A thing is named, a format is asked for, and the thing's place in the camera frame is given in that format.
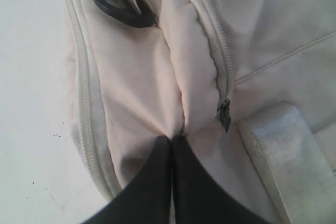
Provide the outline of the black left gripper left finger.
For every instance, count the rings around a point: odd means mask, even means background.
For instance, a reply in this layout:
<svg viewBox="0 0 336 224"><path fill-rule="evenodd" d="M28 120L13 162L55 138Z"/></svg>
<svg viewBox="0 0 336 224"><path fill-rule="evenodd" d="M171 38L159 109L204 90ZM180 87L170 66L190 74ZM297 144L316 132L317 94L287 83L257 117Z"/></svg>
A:
<svg viewBox="0 0 336 224"><path fill-rule="evenodd" d="M171 142L159 136L127 187L85 223L169 223L171 182Z"/></svg>

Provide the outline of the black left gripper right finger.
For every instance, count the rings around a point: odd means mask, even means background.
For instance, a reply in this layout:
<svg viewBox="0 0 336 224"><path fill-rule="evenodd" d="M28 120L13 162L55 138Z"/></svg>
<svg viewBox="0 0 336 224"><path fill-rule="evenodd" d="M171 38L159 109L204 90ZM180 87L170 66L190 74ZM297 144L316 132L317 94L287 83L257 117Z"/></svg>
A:
<svg viewBox="0 0 336 224"><path fill-rule="evenodd" d="M212 179L185 136L174 137L171 145L176 223L267 223Z"/></svg>

